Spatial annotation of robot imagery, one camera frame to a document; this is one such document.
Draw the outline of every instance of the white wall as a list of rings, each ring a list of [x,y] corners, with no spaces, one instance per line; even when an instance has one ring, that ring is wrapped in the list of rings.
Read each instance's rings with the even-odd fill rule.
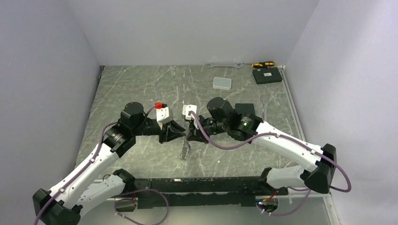
[[[342,224],[398,221],[398,2],[321,0],[286,65],[309,141],[337,147]],[[346,187],[338,172],[333,185]]]
[[[0,3],[0,224],[74,167],[99,64],[63,0]]]
[[[285,64],[319,0],[67,0],[101,65]]]

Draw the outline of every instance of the red cap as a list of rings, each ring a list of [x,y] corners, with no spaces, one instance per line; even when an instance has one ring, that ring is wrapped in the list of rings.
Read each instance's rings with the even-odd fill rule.
[[[161,109],[162,108],[162,103],[161,102],[155,102],[155,108]]]

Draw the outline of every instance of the gray tabletop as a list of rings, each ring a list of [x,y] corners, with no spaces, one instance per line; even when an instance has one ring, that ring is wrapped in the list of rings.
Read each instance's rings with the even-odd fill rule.
[[[231,90],[213,89],[213,78],[232,80]],[[145,111],[160,101],[173,110],[174,120],[187,125],[181,117],[184,104],[198,106],[198,113],[210,116],[206,104],[214,97],[235,103],[253,103],[257,116],[262,117],[262,101],[269,101],[268,122],[299,137],[297,124],[283,82],[257,85],[252,68],[211,68],[206,66],[109,66],[105,67],[99,82],[91,114],[84,134],[77,164],[93,150],[101,129],[117,121],[120,111],[128,102],[140,102]],[[235,145],[227,134],[212,136],[223,146]],[[259,176],[264,168],[283,168],[297,165],[290,159],[264,147],[244,145],[235,150],[220,150],[210,144],[191,142],[191,151],[185,161],[180,159],[181,138],[159,144],[157,136],[139,136],[137,143],[99,178],[123,168],[136,178],[177,177],[235,177]]]

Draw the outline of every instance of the wrench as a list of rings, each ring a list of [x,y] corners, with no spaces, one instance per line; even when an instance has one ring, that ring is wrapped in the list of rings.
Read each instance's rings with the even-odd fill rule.
[[[236,69],[240,69],[243,67],[243,63],[214,63],[214,62],[209,62],[207,63],[207,68],[213,68],[213,67],[233,67]]]
[[[269,102],[263,101],[262,104],[264,105],[264,121],[267,121],[267,106]]]

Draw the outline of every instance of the black box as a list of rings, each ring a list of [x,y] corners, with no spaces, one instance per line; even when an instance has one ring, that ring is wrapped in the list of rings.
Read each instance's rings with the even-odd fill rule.
[[[254,69],[253,76],[256,84],[281,82],[282,76],[278,68]]]
[[[253,103],[236,103],[235,110],[239,115],[244,113],[251,113],[252,115],[256,115]]]

